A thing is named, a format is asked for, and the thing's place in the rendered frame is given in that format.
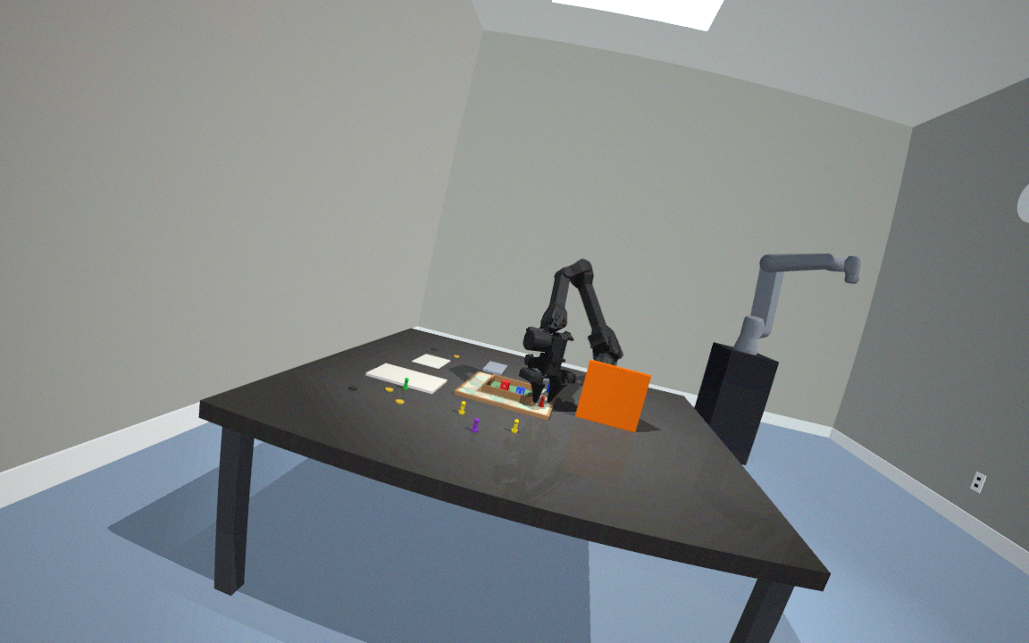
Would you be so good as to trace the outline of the white rectangular card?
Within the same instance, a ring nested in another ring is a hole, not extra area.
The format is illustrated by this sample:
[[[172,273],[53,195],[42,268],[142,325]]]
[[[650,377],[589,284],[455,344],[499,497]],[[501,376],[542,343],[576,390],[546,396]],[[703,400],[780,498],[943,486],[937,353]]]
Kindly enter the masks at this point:
[[[436,355],[422,355],[422,357],[416,359],[416,361],[413,361],[413,363],[423,363],[423,365],[433,367],[433,369],[441,369],[445,363],[448,362],[450,361],[446,361],[446,359],[436,357]]]

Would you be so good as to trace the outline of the white rectangular sheet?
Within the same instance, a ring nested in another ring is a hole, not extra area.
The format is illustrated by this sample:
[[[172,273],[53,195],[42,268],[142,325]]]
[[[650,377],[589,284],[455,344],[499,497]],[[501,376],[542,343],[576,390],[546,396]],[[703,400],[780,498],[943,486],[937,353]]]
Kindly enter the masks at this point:
[[[371,378],[389,383],[400,384],[400,386],[404,386],[405,378],[409,378],[409,388],[430,392],[430,394],[433,394],[434,391],[437,391],[446,383],[446,380],[439,376],[429,376],[423,372],[403,369],[403,367],[392,365],[392,363],[384,363],[382,366],[377,367],[377,369],[366,372],[366,376],[371,376]]]

